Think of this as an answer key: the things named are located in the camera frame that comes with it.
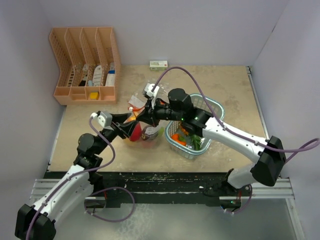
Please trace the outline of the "clear orange-zip bag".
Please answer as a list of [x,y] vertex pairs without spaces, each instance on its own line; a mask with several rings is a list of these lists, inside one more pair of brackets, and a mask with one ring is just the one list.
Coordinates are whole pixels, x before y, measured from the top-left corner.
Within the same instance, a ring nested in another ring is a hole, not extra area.
[[[136,93],[135,95],[132,95],[128,101],[128,110],[131,113],[131,116],[126,120],[126,122],[131,122],[136,120],[136,117],[138,116],[138,114],[140,114],[142,112],[142,110],[144,109],[144,105],[145,102],[142,101],[140,98],[138,98],[138,94]],[[147,123],[144,122],[139,122],[141,129],[143,130],[143,128],[147,125]],[[139,147],[136,148],[141,148],[141,149],[154,149],[156,148],[160,143],[161,143],[161,139],[162,136],[165,132],[165,126],[166,126],[166,122],[165,121],[160,121],[159,125],[161,127],[159,136],[154,139],[154,140],[147,140],[147,141],[143,141],[141,138],[138,140],[139,142]]]

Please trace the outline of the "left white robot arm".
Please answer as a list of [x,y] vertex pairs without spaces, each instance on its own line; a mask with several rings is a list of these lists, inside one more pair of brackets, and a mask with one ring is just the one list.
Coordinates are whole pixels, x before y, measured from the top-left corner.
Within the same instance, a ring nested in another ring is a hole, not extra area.
[[131,113],[94,112],[90,120],[102,127],[95,134],[84,133],[78,139],[77,156],[59,182],[32,205],[24,204],[17,213],[14,235],[20,240],[52,240],[58,224],[87,196],[98,196],[104,190],[103,168],[99,156],[116,137],[129,138],[137,121],[128,122]]

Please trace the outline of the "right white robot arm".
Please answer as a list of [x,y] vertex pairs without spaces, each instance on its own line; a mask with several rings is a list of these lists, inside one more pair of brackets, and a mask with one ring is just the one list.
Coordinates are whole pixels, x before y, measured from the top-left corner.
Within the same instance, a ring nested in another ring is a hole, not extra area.
[[273,187],[286,162],[282,141],[272,136],[265,139],[246,133],[222,122],[217,116],[193,104],[192,98],[181,88],[168,93],[169,102],[157,97],[159,88],[146,86],[142,94],[147,101],[137,120],[156,127],[161,120],[178,121],[190,134],[218,141],[247,157],[251,163],[231,169],[222,183],[228,196],[243,186],[260,183]]

